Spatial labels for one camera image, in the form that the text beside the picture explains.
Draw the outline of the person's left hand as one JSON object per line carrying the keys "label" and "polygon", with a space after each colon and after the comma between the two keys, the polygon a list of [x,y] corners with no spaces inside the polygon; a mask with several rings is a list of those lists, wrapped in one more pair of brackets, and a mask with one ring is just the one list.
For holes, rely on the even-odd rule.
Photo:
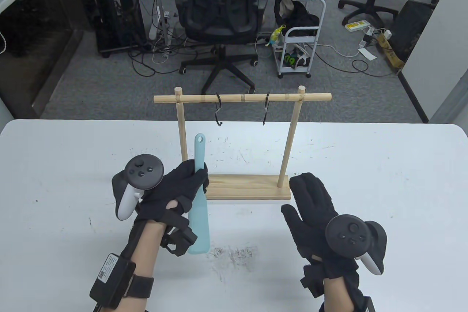
{"label": "person's left hand", "polygon": [[177,228],[187,227],[189,221],[182,215],[192,208],[199,188],[206,193],[208,185],[206,165],[195,170],[192,159],[180,163],[155,188],[145,191],[134,223],[154,221]]}

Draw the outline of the person's right hand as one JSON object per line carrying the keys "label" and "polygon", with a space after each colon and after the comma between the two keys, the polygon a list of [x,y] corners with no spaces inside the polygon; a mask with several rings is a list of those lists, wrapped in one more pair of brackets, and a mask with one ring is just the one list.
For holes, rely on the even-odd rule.
{"label": "person's right hand", "polygon": [[310,263],[321,258],[325,278],[359,281],[358,265],[354,259],[333,252],[325,238],[328,223],[338,215],[332,199],[321,180],[312,173],[290,179],[294,206],[282,205],[281,212],[302,258]]}

